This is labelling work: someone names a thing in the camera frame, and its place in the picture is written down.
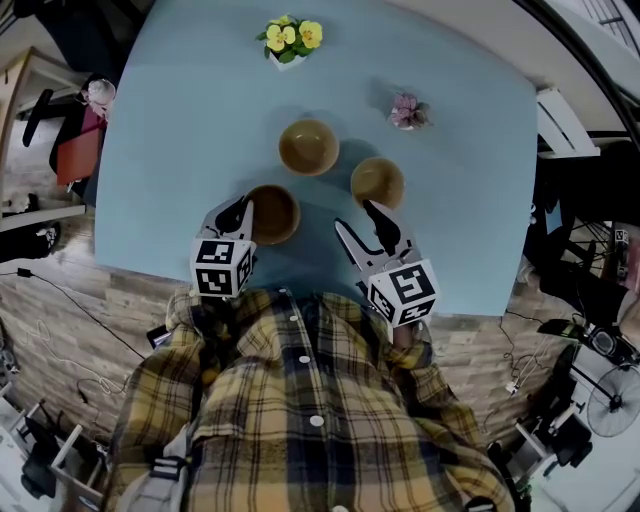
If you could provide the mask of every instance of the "fan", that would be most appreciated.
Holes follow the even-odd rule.
[[[591,430],[601,437],[622,434],[640,413],[640,373],[629,367],[614,368],[597,383],[588,380],[594,386],[587,406]]]

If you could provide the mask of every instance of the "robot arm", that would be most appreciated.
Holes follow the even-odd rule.
[[[191,277],[198,295],[233,298],[253,271],[253,201],[226,201],[204,218],[191,245]]]
[[[360,272],[358,286],[393,327],[425,318],[439,295],[431,263],[422,258],[413,232],[393,210],[368,200],[363,206],[381,249],[367,247],[343,220],[336,219],[334,224],[347,256]]]

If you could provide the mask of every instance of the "sleeve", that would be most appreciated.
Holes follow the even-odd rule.
[[[471,408],[456,399],[432,361],[428,330],[414,327],[411,334],[410,346],[391,345],[387,353],[391,375],[403,394],[409,415],[438,447],[440,463],[463,495],[488,498],[500,512],[513,510],[511,496],[487,456]]]
[[[179,289],[167,306],[170,341],[133,372],[110,446],[112,461],[103,509],[114,510],[120,495],[149,469],[148,461],[192,420],[202,381],[220,372],[211,344],[225,330],[213,304]]]

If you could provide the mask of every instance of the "bowl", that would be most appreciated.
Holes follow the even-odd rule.
[[[369,199],[395,209],[404,196],[402,171],[386,158],[367,158],[351,175],[351,195],[360,207]]]
[[[338,159],[340,144],[326,124],[303,119],[280,136],[280,159],[290,171],[301,176],[327,172]]]
[[[278,185],[262,185],[247,195],[253,201],[251,239],[256,244],[281,244],[298,229],[300,205],[287,189]]]

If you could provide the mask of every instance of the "yellow plaid shirt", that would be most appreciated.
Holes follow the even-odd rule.
[[[458,511],[479,496],[512,510],[429,343],[393,348],[379,315],[333,294],[251,290],[221,308],[170,301],[170,343],[129,381],[108,510],[190,421],[186,511]]]

